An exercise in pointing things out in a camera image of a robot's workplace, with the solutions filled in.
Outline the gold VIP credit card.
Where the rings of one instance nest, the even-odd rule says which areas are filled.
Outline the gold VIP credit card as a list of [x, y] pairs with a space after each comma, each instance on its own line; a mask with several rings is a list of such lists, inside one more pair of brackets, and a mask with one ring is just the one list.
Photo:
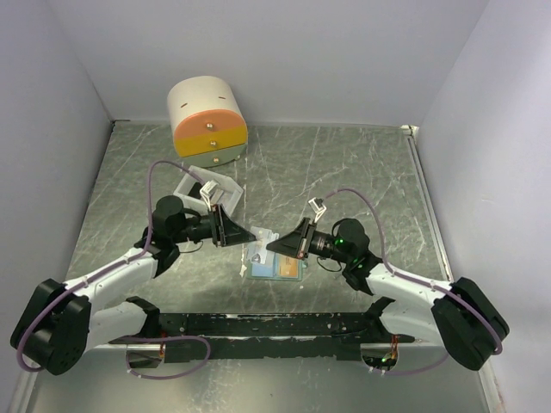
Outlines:
[[288, 256], [277, 256], [276, 275], [284, 279], [299, 279], [301, 276], [300, 262]]

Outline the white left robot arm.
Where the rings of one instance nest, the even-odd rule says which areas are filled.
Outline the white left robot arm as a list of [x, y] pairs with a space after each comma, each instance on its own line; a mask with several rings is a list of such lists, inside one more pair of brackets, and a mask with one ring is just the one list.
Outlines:
[[48, 279], [34, 289], [10, 338], [22, 369], [60, 375], [101, 344], [119, 339], [164, 342], [155, 305], [139, 297], [115, 307], [108, 303], [166, 272], [180, 256], [181, 243], [211, 240], [217, 247], [228, 247], [256, 238], [218, 204], [200, 215], [180, 198], [167, 195], [150, 205], [148, 213], [143, 237], [126, 254], [74, 280]]

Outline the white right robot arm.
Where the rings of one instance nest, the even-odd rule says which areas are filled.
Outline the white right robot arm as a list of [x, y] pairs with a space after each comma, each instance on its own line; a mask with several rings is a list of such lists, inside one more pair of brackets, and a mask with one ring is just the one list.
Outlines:
[[480, 370], [500, 354], [510, 328], [472, 280], [430, 280], [401, 272], [369, 249], [370, 240], [357, 219], [341, 219], [331, 233], [318, 231], [309, 219], [267, 244], [267, 250], [304, 260], [310, 255], [333, 260], [355, 291], [377, 297], [365, 322], [367, 336], [384, 342], [391, 335], [410, 336], [444, 347], [461, 366]]

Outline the white gold VIP card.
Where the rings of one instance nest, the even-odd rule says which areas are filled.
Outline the white gold VIP card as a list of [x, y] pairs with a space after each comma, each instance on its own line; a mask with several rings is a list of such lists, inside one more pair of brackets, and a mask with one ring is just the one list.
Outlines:
[[245, 259], [262, 265], [270, 265], [274, 259], [274, 253], [267, 250], [267, 245], [279, 238], [277, 232], [270, 229], [252, 226], [251, 233], [256, 240], [247, 244]]

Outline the white card tray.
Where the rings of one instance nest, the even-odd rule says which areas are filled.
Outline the white card tray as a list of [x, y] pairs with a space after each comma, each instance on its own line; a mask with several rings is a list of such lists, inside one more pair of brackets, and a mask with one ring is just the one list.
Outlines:
[[224, 195], [218, 205], [223, 206], [229, 217], [233, 213], [241, 199], [244, 190], [231, 177], [205, 170], [196, 166], [190, 166], [184, 173], [183, 179], [178, 183], [173, 194], [183, 201], [183, 205], [200, 215], [207, 215], [207, 206], [200, 196], [201, 187], [208, 181], [215, 180], [219, 183]]

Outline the green card holder book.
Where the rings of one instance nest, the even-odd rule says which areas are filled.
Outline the green card holder book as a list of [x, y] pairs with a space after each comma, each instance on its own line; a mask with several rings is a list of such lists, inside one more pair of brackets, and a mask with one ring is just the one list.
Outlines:
[[270, 265], [262, 265], [255, 262], [247, 262], [245, 265], [245, 274], [248, 278], [256, 280], [283, 280], [283, 281], [300, 281], [302, 280], [303, 273], [308, 267], [307, 262], [298, 260], [301, 266], [301, 276], [299, 279], [284, 279], [276, 275], [277, 256], [280, 254], [274, 253], [273, 262]]

